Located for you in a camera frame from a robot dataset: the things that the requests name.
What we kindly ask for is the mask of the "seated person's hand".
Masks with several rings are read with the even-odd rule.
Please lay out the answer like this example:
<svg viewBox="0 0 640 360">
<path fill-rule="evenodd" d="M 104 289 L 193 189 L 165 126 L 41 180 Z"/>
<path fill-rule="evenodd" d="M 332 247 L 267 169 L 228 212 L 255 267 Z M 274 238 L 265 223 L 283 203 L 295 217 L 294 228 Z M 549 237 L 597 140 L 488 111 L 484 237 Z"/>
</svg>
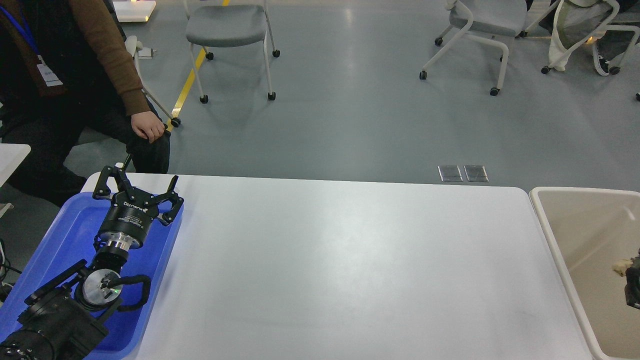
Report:
<svg viewBox="0 0 640 360">
<path fill-rule="evenodd" d="M 158 141 L 164 133 L 164 123 L 152 111 L 137 112 L 130 117 L 131 127 L 138 137 L 149 144 Z"/>
</svg>

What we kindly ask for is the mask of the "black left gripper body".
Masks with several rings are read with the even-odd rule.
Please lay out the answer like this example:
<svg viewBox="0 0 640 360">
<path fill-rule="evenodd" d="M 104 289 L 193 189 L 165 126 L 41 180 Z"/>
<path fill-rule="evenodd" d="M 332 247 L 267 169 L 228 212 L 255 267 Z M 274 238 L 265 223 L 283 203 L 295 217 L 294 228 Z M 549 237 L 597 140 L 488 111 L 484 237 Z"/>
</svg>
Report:
<svg viewBox="0 0 640 360">
<path fill-rule="evenodd" d="M 103 243 L 117 241 L 127 244 L 130 249 L 142 248 L 158 214 L 159 205 L 151 198 L 136 195 L 130 199 L 126 194 L 116 194 L 110 201 L 97 238 Z"/>
</svg>

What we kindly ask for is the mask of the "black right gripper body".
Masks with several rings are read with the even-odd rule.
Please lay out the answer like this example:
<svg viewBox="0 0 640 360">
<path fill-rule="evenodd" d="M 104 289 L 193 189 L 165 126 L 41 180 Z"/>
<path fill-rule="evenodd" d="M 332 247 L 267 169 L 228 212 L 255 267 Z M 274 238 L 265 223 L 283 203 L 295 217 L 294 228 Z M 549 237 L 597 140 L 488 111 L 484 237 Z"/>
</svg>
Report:
<svg viewBox="0 0 640 360">
<path fill-rule="evenodd" d="M 640 257 L 631 259 L 631 265 L 625 271 L 626 286 L 624 288 L 626 305 L 640 309 Z"/>
</svg>

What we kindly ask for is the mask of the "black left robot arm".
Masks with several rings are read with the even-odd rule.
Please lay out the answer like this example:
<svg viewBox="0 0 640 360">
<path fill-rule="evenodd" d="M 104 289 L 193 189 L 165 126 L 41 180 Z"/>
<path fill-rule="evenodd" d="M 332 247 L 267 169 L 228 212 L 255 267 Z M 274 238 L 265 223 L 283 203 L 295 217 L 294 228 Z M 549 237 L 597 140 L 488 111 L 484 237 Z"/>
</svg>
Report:
<svg viewBox="0 0 640 360">
<path fill-rule="evenodd" d="M 1 308 L 3 360 L 116 360 L 146 328 L 185 202 L 106 166 L 62 207 Z"/>
</svg>

